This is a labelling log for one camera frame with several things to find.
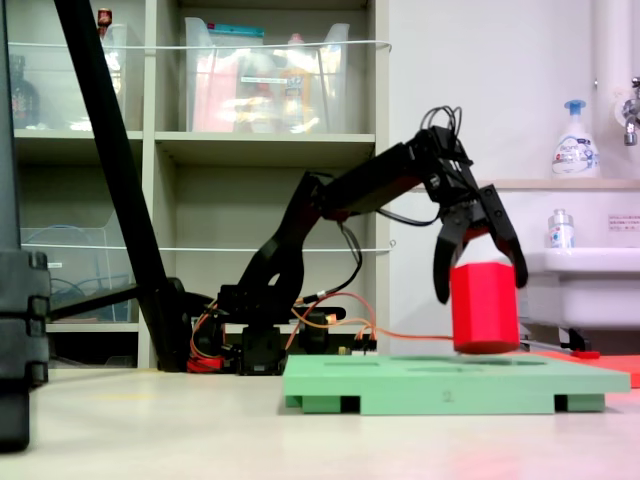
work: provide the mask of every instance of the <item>green tray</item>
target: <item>green tray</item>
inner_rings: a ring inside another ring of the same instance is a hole
[[[601,412],[629,374],[535,355],[291,355],[287,407],[304,413],[455,415]]]

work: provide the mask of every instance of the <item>clear plastic container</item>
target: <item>clear plastic container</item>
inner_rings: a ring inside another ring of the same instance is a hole
[[[103,41],[107,65],[128,130],[142,129],[143,50],[127,25],[112,25]],[[91,130],[66,48],[9,45],[15,128]]]
[[[188,46],[214,47],[202,20],[185,22]],[[348,29],[334,25],[327,40],[347,40]],[[346,51],[304,43],[187,50],[187,131],[347,133]]]
[[[25,250],[47,255],[51,274],[52,308],[68,301],[81,300],[94,293],[124,287],[134,281],[126,250],[100,248],[124,247],[115,213],[103,228],[49,225],[43,228],[22,228],[20,233]],[[58,248],[56,245],[94,248]],[[58,322],[133,322],[136,316],[135,302],[127,301]]]

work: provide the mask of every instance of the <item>bottle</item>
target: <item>bottle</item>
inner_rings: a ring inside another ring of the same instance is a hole
[[[562,209],[553,211],[549,217],[549,239],[551,248],[574,248],[576,246],[573,217]]]
[[[299,33],[294,33],[289,45],[304,44]],[[302,48],[287,50],[287,68],[280,77],[286,80],[284,87],[284,103],[282,122],[284,131],[288,133],[309,133],[313,122],[310,117],[311,72],[301,67],[305,54]]]
[[[551,164],[554,177],[595,178],[600,176],[600,155],[593,137],[582,123],[581,110],[587,104],[582,100],[571,100],[564,107],[569,109],[571,122],[560,137]]]
[[[35,87],[24,79],[25,57],[9,55],[9,81],[13,127],[34,127],[40,122],[40,96]]]
[[[113,12],[110,8],[101,8],[98,10],[98,35],[100,35],[100,41],[104,40],[104,36],[107,34],[107,29],[113,23]]]

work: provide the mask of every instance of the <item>metal faucet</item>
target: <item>metal faucet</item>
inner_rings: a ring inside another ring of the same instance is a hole
[[[625,118],[624,144],[627,147],[632,147],[638,144],[636,128],[639,123],[638,116],[640,115],[640,77],[633,77],[631,79],[631,84],[636,92],[636,98],[633,100],[627,100],[622,110]]]

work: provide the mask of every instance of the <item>white sink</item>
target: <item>white sink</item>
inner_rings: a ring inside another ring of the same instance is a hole
[[[525,255],[523,323],[640,330],[640,249],[545,249]]]

